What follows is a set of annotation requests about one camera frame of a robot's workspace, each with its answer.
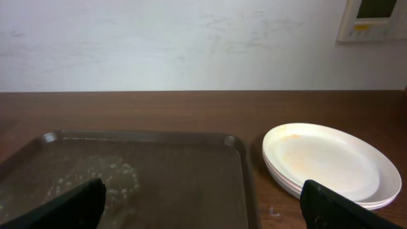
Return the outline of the pink white plate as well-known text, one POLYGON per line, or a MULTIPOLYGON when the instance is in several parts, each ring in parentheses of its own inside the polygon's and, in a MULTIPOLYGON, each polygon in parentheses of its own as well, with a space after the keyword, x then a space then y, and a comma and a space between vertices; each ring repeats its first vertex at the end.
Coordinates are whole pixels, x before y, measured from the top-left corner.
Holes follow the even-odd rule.
MULTIPOLYGON (((268 160, 266 156, 266 152, 264 149, 262 149, 262 155, 263 159, 265 161, 266 167, 269 171, 269 173, 272 175, 274 180, 288 193, 293 195, 296 198, 300 198, 302 187, 296 186, 294 183, 292 183, 288 178, 283 176, 268 160)), ((378 202, 355 202, 356 204, 360 205, 361 207, 368 209, 368 210, 375 210, 375 209, 380 209, 385 206, 390 205, 399 195, 403 187, 403 182, 401 179, 400 174, 398 174, 398 178, 394 183, 390 184, 385 184, 383 181, 380 182, 379 187, 377 189, 377 193, 379 192, 380 188, 383 188, 384 191, 390 191, 391 188, 396 188, 395 194, 386 200, 383 201, 378 201, 378 202)))

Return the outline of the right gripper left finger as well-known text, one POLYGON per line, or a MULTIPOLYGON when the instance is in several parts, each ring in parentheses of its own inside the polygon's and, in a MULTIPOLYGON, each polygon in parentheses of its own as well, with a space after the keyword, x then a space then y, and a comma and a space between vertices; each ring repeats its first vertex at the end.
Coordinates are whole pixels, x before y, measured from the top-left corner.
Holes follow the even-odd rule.
POLYGON ((106 185, 100 178, 3 223, 2 229, 96 229, 104 212, 106 185))

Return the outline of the cream white plate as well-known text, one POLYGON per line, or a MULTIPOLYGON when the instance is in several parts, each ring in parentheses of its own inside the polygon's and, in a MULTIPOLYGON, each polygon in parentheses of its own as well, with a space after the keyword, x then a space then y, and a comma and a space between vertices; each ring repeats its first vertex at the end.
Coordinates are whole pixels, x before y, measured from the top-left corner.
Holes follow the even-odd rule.
POLYGON ((381 181, 394 183, 399 171, 367 142, 322 125, 288 123, 269 130, 262 149, 271 164, 296 186, 311 179, 354 202, 391 198, 396 188, 377 189, 381 181))

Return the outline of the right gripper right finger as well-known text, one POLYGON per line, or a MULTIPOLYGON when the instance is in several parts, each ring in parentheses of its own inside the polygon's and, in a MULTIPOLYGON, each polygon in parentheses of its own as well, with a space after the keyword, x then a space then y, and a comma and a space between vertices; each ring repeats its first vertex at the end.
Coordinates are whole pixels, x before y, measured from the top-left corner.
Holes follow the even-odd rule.
POLYGON ((303 185, 300 207, 308 229, 401 229, 311 179, 303 185))

